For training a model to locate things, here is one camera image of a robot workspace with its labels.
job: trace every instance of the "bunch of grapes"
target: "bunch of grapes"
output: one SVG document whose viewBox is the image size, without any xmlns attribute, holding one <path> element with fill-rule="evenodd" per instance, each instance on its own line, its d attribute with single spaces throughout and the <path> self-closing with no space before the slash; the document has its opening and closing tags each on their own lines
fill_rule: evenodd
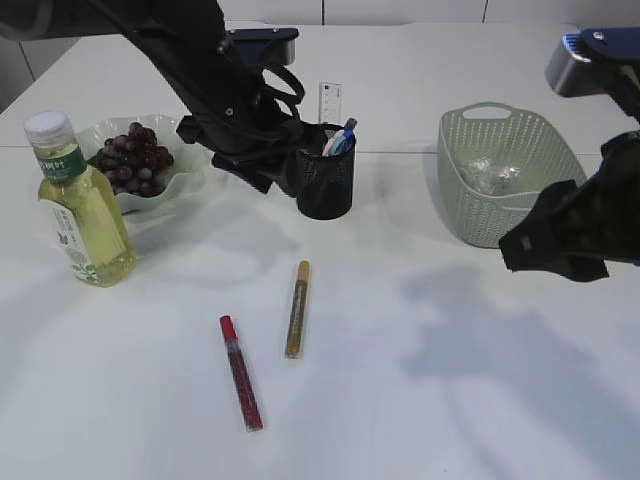
<svg viewBox="0 0 640 480">
<path fill-rule="evenodd" d="M 173 156 L 158 146 L 155 132 L 138 122 L 129 125 L 128 135 L 108 138 L 92 160 L 111 182 L 113 193 L 141 197 L 160 195 L 165 189 L 164 173 L 173 165 Z"/>
</svg>

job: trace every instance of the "gold marker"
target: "gold marker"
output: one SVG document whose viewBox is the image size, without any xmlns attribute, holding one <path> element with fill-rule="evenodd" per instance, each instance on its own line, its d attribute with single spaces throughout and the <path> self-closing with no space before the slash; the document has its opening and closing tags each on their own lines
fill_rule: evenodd
<svg viewBox="0 0 640 480">
<path fill-rule="evenodd" d="M 287 333 L 287 346 L 284 354 L 288 358 L 300 356 L 302 344 L 302 330 L 304 325 L 304 307 L 307 301 L 307 287 L 309 285 L 309 262 L 303 260 L 298 267 L 298 278 L 293 291 L 293 305 L 291 306 L 291 318 L 289 319 L 289 333 Z"/>
</svg>

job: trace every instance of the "black mesh pen holder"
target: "black mesh pen holder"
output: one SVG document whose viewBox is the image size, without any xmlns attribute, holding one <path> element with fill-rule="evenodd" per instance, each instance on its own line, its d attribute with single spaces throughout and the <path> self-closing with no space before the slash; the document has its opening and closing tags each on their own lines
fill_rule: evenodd
<svg viewBox="0 0 640 480">
<path fill-rule="evenodd" d="M 356 139 L 339 155 L 322 156 L 327 140 L 342 127 L 324 124 L 313 148 L 296 153 L 298 210 L 315 220 L 332 220 L 351 209 Z"/>
</svg>

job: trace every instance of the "yellow oil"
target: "yellow oil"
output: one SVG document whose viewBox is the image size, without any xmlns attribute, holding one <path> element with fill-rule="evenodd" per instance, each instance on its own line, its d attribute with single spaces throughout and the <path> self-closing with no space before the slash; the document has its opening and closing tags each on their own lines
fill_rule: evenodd
<svg viewBox="0 0 640 480">
<path fill-rule="evenodd" d="M 72 153 L 76 141 L 56 149 L 34 148 L 42 160 L 54 160 Z M 68 208 L 78 224 L 89 259 L 96 268 L 93 281 L 100 287 L 111 286 L 124 278 L 136 263 L 136 252 L 122 219 L 109 180 L 90 165 L 84 173 L 65 183 L 44 179 L 38 199 L 51 200 Z"/>
</svg>

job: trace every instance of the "cooking oil bottle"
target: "cooking oil bottle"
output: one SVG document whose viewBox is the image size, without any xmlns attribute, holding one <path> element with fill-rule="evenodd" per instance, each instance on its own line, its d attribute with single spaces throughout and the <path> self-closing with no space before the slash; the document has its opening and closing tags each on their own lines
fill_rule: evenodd
<svg viewBox="0 0 640 480">
<path fill-rule="evenodd" d="M 87 164 L 64 113 L 38 113 L 24 127 L 44 173 L 38 200 L 55 243 L 80 280 L 113 285 L 133 268 L 136 252 L 109 180 Z"/>
</svg>

